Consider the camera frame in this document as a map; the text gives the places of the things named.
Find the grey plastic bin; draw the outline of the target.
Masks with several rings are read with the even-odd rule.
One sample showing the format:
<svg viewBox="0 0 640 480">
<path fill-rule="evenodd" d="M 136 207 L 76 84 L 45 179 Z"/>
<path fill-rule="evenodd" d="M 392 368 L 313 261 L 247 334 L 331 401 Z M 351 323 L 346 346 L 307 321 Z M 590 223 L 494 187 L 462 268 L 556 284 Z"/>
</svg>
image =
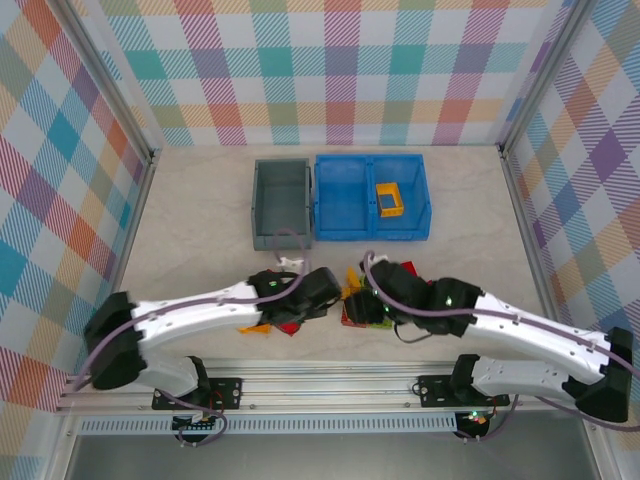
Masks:
<svg viewBox="0 0 640 480">
<path fill-rule="evenodd" d="M 312 175 L 307 158 L 256 160 L 251 205 L 254 249 L 273 250 L 274 235 L 282 228 L 293 230 L 304 248 L 310 249 L 311 203 Z"/>
</svg>

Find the small circuit board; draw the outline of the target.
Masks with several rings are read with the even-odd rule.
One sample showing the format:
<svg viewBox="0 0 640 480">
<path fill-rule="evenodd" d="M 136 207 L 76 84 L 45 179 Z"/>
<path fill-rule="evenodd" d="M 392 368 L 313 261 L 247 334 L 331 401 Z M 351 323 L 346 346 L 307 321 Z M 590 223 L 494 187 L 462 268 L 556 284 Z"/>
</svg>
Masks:
<svg viewBox="0 0 640 480">
<path fill-rule="evenodd" d="M 489 432 L 490 421 L 494 414 L 491 412 L 470 412 L 457 413 L 456 431 L 454 435 L 463 440 L 477 439 L 486 436 Z"/>
<path fill-rule="evenodd" d="M 228 426 L 225 417 L 203 417 L 199 420 L 188 416 L 174 416 L 171 429 L 182 447 L 196 448 L 219 439 Z"/>
</svg>

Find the yellow lego window frame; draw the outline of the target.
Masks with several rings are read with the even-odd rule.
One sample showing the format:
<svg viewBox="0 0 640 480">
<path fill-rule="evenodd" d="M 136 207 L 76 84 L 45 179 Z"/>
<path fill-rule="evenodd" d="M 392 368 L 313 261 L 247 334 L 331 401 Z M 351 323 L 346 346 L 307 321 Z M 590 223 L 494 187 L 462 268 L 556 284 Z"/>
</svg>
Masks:
<svg viewBox="0 0 640 480">
<path fill-rule="evenodd" d="M 397 183 L 378 183 L 375 191 L 381 218 L 401 217 L 404 214 L 404 202 Z"/>
</svg>

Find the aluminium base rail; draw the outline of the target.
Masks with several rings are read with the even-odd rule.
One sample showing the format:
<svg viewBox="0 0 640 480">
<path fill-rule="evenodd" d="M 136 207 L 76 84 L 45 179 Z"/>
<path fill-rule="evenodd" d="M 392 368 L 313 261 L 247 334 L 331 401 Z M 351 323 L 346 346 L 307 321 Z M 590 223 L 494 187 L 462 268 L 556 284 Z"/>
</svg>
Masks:
<svg viewBox="0 0 640 480">
<path fill-rule="evenodd" d="M 534 367 L 533 373 L 516 376 L 516 364 Z M 408 411 L 467 412 L 489 411 L 493 407 L 423 408 L 412 386 L 422 375 L 448 375 L 450 363 L 416 362 L 302 362 L 220 361 L 207 370 L 209 377 L 238 377 L 243 380 L 240 408 L 229 414 L 307 413 L 391 413 Z M 566 375 L 542 362 L 489 361 L 484 367 L 487 387 L 507 387 L 513 399 L 515 387 L 524 387 L 520 402 L 536 408 L 536 397 L 551 398 L 551 387 L 559 386 Z M 72 392 L 67 381 L 55 413 L 59 415 L 185 415 L 194 410 L 152 410 L 154 389 L 130 384 L 115 390 L 98 391 L 87 385 Z"/>
</svg>

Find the aluminium side rail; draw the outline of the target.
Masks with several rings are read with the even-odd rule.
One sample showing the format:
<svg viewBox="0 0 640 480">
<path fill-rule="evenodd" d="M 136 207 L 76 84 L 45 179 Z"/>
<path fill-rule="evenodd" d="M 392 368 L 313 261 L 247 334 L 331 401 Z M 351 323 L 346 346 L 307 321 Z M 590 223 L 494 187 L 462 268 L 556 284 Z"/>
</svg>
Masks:
<svg viewBox="0 0 640 480">
<path fill-rule="evenodd" d="M 145 160 L 138 196 L 136 197 L 136 202 L 126 229 L 123 250 L 114 270 L 109 290 L 110 293 L 120 290 L 161 154 L 161 149 L 152 150 Z"/>
<path fill-rule="evenodd" d="M 558 320 L 559 311 L 545 276 L 544 262 L 541 260 L 535 233 L 528 223 L 524 200 L 518 190 L 516 176 L 512 171 L 508 155 L 503 152 L 500 146 L 497 147 L 497 152 L 542 311 L 545 317 Z M 588 450 L 593 456 L 600 480 L 622 480 L 617 464 L 614 462 L 606 431 L 586 420 L 583 420 L 582 424 Z"/>
</svg>

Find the aluminium frame post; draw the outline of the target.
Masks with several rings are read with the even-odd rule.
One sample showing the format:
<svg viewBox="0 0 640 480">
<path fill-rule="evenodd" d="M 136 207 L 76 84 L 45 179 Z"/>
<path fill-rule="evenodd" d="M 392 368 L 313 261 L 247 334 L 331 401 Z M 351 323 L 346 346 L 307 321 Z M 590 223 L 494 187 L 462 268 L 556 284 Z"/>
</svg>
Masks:
<svg viewBox="0 0 640 480">
<path fill-rule="evenodd" d="M 523 56 L 499 116 L 495 140 L 506 159 L 531 122 L 535 109 L 563 65 L 598 0 L 549 0 Z"/>
<path fill-rule="evenodd" d="M 134 148 L 142 155 L 146 165 L 156 166 L 159 150 L 148 141 L 139 122 L 136 120 L 130 105 L 108 68 L 101 50 L 96 46 L 94 37 L 86 28 L 80 14 L 71 0 L 46 0 L 65 31 L 69 34 L 73 45 L 78 50 L 86 68 L 96 81 L 98 89 L 106 97 L 116 118 L 122 123 L 123 130 L 132 141 Z"/>
</svg>

